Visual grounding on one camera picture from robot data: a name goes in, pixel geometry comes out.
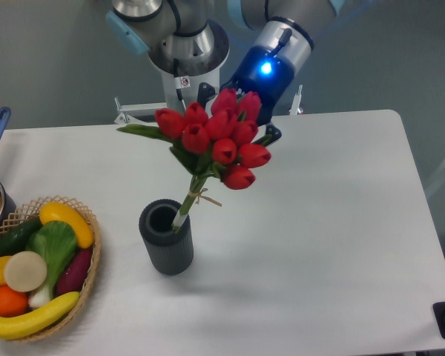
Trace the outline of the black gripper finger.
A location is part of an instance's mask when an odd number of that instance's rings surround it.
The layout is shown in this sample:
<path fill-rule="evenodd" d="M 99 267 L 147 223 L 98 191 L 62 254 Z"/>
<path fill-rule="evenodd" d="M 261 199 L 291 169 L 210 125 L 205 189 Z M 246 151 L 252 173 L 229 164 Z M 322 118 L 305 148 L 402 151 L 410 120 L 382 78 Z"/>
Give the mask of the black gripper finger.
<path fill-rule="evenodd" d="M 271 145 L 279 140 L 282 136 L 282 132 L 279 128 L 277 128 L 273 123 L 269 123 L 266 125 L 265 134 L 256 139 L 254 144 L 257 145 Z"/>
<path fill-rule="evenodd" d="M 197 102 L 206 110 L 211 110 L 211 105 L 220 91 L 219 86 L 213 86 L 208 82 L 201 82 L 197 92 Z"/>

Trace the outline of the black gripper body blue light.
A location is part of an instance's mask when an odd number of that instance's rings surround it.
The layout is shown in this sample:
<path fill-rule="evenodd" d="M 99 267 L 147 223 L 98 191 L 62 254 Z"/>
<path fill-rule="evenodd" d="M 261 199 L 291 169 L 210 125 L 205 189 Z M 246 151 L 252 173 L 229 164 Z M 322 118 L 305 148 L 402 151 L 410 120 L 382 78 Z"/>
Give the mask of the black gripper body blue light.
<path fill-rule="evenodd" d="M 282 49 L 280 44 L 273 50 L 253 46 L 231 78 L 220 86 L 220 90 L 233 88 L 258 94 L 261 101 L 259 126 L 270 123 L 275 105 L 294 78 L 293 66 L 278 56 Z"/>

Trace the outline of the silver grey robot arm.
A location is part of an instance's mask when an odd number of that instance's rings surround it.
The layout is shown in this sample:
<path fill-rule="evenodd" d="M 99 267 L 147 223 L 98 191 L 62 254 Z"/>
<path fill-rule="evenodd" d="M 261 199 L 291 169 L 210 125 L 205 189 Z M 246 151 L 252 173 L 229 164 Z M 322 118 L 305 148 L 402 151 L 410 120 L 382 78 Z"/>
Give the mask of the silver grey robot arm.
<path fill-rule="evenodd" d="M 257 124 L 272 142 L 281 137 L 271 118 L 276 104 L 334 21 L 342 1 L 226 1 L 238 26 L 258 31 L 247 54 L 225 83 L 220 68 L 230 44 L 211 19 L 211 1 L 113 1 L 106 22 L 131 53 L 147 53 L 161 73 L 166 105 L 183 111 L 189 102 L 211 102 L 224 88 L 258 93 Z"/>

